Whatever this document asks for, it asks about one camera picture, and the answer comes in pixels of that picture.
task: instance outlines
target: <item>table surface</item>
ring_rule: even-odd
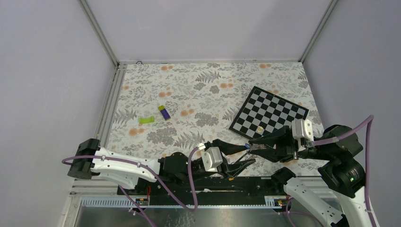
[[[199,143],[221,139],[245,144],[248,139],[228,128],[251,89],[258,86],[309,109],[314,135],[323,126],[301,63],[195,63],[128,65],[107,148],[121,154],[160,158],[186,155]],[[171,116],[165,121],[158,110]],[[139,118],[155,117],[139,124]],[[244,152],[227,156],[229,162]],[[240,176],[269,176],[283,166],[296,175],[319,175],[325,161],[301,159],[272,163],[258,156]]]

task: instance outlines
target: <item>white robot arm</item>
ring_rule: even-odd
[[[364,187],[360,188],[354,198],[338,192],[336,195],[344,213],[323,201],[317,194],[307,188],[299,178],[287,168],[282,168],[272,176],[276,182],[283,183],[284,192],[302,204],[324,226],[328,227],[372,227],[365,205]]]
[[[151,168],[155,173],[160,171],[160,163],[157,159],[139,158],[128,155],[117,154],[106,148],[100,148],[95,153],[96,156],[102,156],[102,159],[93,159],[94,164],[91,172],[99,173],[99,177],[121,185],[125,189],[134,189],[138,183],[138,178],[145,179],[149,182],[155,182],[156,178],[148,170],[139,167],[143,164]],[[107,160],[106,157],[117,157],[126,160],[131,160],[139,163],[138,166],[133,166],[128,163]]]

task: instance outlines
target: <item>small beige object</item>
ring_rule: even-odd
[[[258,126],[258,128],[256,129],[257,132],[262,132],[263,131],[263,127],[262,126]]]

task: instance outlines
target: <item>cable clip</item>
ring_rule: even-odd
[[[205,146],[204,143],[200,143],[200,144],[198,145],[198,149],[199,149],[199,150],[204,150],[205,148],[206,148],[206,146]]]
[[[313,148],[313,147],[314,147],[314,142],[313,142],[313,141],[310,141],[310,140],[307,140],[307,141],[306,141],[306,147],[307,147],[307,148]]]

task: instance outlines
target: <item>blue object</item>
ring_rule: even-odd
[[[159,106],[159,111],[161,112],[162,116],[164,117],[164,120],[169,120],[171,117],[168,114],[167,110],[164,108],[163,105]]]

